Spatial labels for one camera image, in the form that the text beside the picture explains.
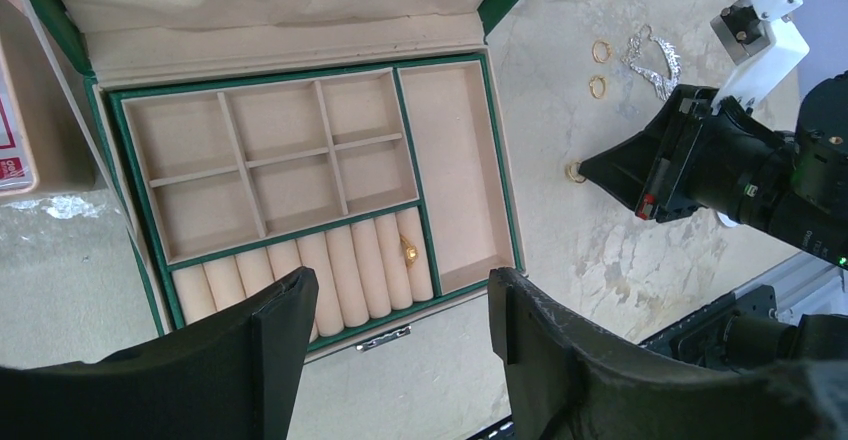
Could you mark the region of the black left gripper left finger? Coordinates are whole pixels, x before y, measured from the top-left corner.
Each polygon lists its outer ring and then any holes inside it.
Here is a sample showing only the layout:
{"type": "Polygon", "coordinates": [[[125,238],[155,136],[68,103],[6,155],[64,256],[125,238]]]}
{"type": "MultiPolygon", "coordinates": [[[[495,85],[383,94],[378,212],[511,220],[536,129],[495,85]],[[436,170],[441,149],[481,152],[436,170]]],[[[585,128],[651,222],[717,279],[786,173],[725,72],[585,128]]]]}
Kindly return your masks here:
{"type": "Polygon", "coordinates": [[[96,363],[1,371],[5,439],[283,439],[319,286],[299,267],[96,363]]]}

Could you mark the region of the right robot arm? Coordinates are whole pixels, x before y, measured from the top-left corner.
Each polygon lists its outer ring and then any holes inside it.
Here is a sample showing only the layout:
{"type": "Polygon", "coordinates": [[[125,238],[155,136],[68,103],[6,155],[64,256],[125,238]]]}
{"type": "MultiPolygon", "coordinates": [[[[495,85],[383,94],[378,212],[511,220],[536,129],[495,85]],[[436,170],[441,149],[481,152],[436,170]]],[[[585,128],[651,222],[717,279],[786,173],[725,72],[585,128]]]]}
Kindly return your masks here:
{"type": "Polygon", "coordinates": [[[794,131],[771,130],[715,88],[677,86],[640,132],[577,172],[646,221],[701,208],[847,266],[847,76],[816,85],[794,131]]]}

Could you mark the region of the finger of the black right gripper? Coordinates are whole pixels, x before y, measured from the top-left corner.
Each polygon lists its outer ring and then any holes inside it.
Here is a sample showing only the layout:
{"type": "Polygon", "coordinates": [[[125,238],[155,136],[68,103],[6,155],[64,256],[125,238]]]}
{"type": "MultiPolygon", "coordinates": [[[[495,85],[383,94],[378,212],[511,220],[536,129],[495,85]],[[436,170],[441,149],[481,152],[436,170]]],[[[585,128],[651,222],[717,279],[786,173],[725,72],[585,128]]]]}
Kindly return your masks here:
{"type": "Polygon", "coordinates": [[[624,142],[580,162],[578,174],[599,186],[627,209],[637,209],[650,183],[654,160],[668,119],[653,119],[624,142]]]}

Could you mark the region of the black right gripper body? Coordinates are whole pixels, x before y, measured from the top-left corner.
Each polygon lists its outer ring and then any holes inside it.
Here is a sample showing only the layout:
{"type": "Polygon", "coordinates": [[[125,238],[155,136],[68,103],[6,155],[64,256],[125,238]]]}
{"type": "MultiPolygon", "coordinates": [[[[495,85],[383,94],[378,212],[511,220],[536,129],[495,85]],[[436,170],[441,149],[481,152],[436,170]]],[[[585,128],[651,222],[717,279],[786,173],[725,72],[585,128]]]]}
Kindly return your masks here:
{"type": "Polygon", "coordinates": [[[713,88],[677,87],[646,129],[663,136],[634,208],[643,220],[709,208],[736,223],[762,222],[793,167],[792,133],[769,129],[713,88]]]}

